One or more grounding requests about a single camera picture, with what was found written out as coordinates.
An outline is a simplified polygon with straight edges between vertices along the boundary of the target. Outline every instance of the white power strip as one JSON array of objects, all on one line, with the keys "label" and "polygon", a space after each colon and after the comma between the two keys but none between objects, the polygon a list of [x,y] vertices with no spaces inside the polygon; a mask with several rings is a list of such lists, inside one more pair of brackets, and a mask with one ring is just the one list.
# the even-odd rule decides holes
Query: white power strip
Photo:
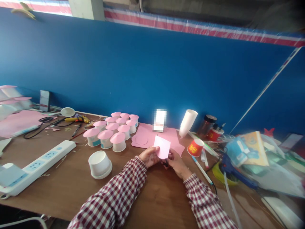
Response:
[{"label": "white power strip", "polygon": [[56,162],[63,158],[67,153],[76,147],[73,141],[65,140],[44,155],[24,167],[25,172],[23,176],[15,180],[9,186],[0,186],[0,192],[16,196],[21,193],[27,186],[33,183],[37,178],[43,175]]}]

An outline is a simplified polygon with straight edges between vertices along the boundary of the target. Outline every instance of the white cup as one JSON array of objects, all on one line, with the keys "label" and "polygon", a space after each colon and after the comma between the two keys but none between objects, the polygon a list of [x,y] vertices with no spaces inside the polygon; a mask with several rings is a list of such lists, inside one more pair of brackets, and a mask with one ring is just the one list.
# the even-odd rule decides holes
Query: white cup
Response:
[{"label": "white cup", "polygon": [[109,175],[112,170],[112,163],[107,157],[105,151],[97,151],[89,157],[89,166],[91,176],[95,179],[103,179]]}]

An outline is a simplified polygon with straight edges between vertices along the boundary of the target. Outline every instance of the plaid shirt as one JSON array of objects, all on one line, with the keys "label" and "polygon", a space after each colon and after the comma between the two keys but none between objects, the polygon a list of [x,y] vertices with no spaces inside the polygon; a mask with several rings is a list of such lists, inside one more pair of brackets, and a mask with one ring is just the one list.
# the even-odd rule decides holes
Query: plaid shirt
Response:
[{"label": "plaid shirt", "polygon": [[[83,204],[68,229],[122,227],[146,181],[147,169],[138,156],[130,160],[118,175]],[[199,228],[237,228],[222,209],[218,197],[196,174],[184,184]]]}]

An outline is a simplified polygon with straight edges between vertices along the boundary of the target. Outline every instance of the paper circle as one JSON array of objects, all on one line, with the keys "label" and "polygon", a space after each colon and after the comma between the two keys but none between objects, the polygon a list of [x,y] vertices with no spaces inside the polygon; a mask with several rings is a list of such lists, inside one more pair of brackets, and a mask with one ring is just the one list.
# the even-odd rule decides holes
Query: paper circle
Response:
[{"label": "paper circle", "polygon": [[121,132],[118,132],[116,134],[114,134],[111,138],[110,138],[110,142],[112,144],[119,144],[121,143],[122,141],[125,141],[125,134],[124,133],[121,133]]}]

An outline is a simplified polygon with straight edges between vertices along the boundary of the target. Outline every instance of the blue wall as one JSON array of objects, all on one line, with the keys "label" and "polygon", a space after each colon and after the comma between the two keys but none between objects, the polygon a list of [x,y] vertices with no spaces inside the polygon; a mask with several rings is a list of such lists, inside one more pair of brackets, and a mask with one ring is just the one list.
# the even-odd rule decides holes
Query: blue wall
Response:
[{"label": "blue wall", "polygon": [[179,128],[186,109],[226,122],[229,132],[293,47],[215,38],[0,8],[0,85],[38,101],[102,115],[136,113],[153,122],[168,109]]},{"label": "blue wall", "polygon": [[247,133],[275,128],[274,136],[305,134],[305,48],[303,47],[273,81],[232,132]]}]

